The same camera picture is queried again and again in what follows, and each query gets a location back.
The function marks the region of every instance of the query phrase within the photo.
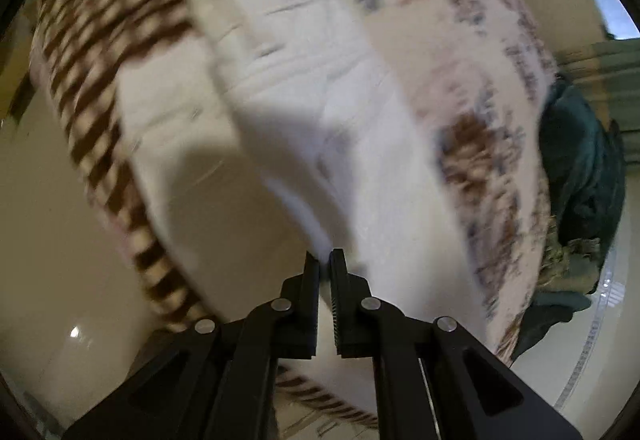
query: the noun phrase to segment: curtain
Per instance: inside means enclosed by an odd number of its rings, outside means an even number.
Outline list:
[[[565,50],[556,60],[604,126],[618,122],[627,171],[640,170],[640,39]]]

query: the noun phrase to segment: white fabric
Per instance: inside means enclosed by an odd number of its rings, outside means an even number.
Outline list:
[[[210,49],[188,39],[123,67],[118,102],[154,226],[207,301],[239,317],[229,311],[262,303],[300,270],[304,246],[321,260],[342,247],[374,295],[418,319],[452,315],[484,340],[481,293],[432,152],[350,8],[343,0],[190,2]],[[166,103],[158,93],[145,102],[156,88]],[[260,218],[255,207],[269,210]],[[237,225],[225,229],[227,220]],[[279,254],[266,256],[272,250]],[[375,412],[370,362],[335,356],[329,305],[321,300],[318,356],[290,365]]]

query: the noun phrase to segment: silver screw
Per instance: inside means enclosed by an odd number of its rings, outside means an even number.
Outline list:
[[[360,306],[362,306],[365,310],[378,310],[380,308],[380,299],[377,297],[366,297],[360,302]]]
[[[279,297],[271,301],[271,308],[276,312],[286,312],[291,308],[291,302],[284,297]]]
[[[436,324],[440,330],[444,330],[445,332],[452,332],[458,328],[458,322],[452,317],[441,317]]]
[[[194,328],[198,334],[210,334],[216,329],[216,324],[211,319],[200,319]]]

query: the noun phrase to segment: brown checkered fabric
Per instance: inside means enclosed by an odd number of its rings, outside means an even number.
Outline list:
[[[168,256],[146,215],[120,130],[116,73],[194,34],[185,0],[38,0],[38,33],[49,91],[69,154],[98,204],[126,230],[134,263],[153,308],[174,331],[209,314]],[[297,373],[280,368],[278,387],[342,420],[376,425]]]

